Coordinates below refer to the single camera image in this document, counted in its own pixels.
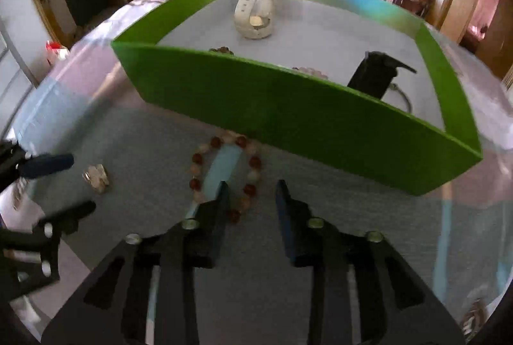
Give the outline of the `green cardboard box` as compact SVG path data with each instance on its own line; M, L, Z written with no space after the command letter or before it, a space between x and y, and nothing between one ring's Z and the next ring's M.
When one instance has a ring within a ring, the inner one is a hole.
M168 0L112 42L142 99L261 143L426 194L483 160L457 74L428 25L381 0L275 0L244 38L238 0ZM382 99L348 88L366 52L398 69Z

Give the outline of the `white wrist watch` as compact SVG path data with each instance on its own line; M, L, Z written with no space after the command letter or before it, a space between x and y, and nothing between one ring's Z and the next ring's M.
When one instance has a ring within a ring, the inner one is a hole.
M234 11L236 30L247 39L263 39L273 33L275 0L238 0Z

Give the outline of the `red and white bag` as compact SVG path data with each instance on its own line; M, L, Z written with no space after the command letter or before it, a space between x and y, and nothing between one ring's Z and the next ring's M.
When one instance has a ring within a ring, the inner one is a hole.
M45 44L45 58L49 66L53 67L59 61L68 58L70 51L59 42L47 41Z

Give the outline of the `black wrist watch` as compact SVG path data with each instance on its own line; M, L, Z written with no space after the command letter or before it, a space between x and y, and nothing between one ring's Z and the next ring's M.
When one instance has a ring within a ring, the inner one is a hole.
M366 52L347 86L368 96L382 99L400 68L417 74L417 70L384 52Z

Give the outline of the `plaid tablecloth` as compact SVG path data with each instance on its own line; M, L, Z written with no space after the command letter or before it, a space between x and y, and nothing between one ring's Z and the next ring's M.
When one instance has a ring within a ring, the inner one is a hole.
M206 344L303 344L309 272L285 257L276 215L279 180L346 233L381 231L460 323L471 308L492 314L512 284L512 108L502 85L446 38L477 115L484 160L457 180L412 197L379 183L255 144L263 171L255 198L242 188L248 155L236 146L210 154L204 191L189 188L191 158L219 129L144 102L111 40L167 0L134 0L71 49L23 101L8 135L33 154L73 154L72 169L16 183L1 197L4 222L29 229L40 217L92 199L97 210L59 250L60 280L13 306L42 334L78 285L126 235L157 235L226 181L237 214L215 269L198 272L198 319ZM97 193L83 179L102 164L110 185Z

